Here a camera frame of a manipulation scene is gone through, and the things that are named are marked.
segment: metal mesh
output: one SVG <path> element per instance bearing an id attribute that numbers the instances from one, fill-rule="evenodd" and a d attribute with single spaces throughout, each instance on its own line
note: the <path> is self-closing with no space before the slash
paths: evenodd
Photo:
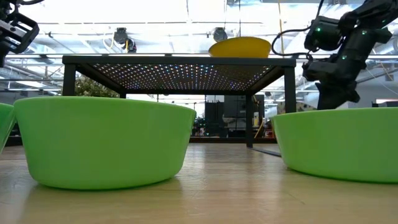
<path id="1" fill-rule="evenodd" d="M 272 66 L 92 64 L 127 90 L 229 90 L 244 91 Z"/>

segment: yellow bowl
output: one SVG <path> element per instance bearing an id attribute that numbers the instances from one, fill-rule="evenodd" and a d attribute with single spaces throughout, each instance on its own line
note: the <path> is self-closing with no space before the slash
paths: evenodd
<path id="1" fill-rule="evenodd" d="M 212 57 L 267 58 L 271 44 L 257 37 L 234 37 L 210 47 Z"/>

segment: plastic bowl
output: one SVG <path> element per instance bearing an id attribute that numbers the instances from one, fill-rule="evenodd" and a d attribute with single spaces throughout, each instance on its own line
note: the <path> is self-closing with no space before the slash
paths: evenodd
<path id="1" fill-rule="evenodd" d="M 147 101 L 53 96 L 14 104 L 31 176 L 64 189 L 119 189 L 177 174 L 195 111 Z"/>
<path id="2" fill-rule="evenodd" d="M 271 44 L 257 37 L 234 37 L 210 47 L 212 57 L 267 58 Z"/>
<path id="3" fill-rule="evenodd" d="M 14 107 L 0 103 L 0 153 L 7 143 L 15 121 Z"/>
<path id="4" fill-rule="evenodd" d="M 398 182 L 398 108 L 308 111 L 272 119 L 294 170 L 334 179 Z"/>

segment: floor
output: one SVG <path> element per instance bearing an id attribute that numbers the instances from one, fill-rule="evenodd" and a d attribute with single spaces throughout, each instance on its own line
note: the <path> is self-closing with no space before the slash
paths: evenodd
<path id="1" fill-rule="evenodd" d="M 168 181 L 60 190 L 32 180 L 23 148 L 8 147 L 0 155 L 0 223 L 398 223 L 398 185 L 312 177 L 242 144 L 191 144 Z"/>

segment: perforated tabletop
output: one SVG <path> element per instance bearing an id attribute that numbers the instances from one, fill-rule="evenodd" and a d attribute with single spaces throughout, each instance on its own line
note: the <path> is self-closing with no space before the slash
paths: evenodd
<path id="1" fill-rule="evenodd" d="M 118 93 L 189 95 L 254 94 L 296 66 L 279 58 L 126 55 L 66 55 L 63 63 Z"/>

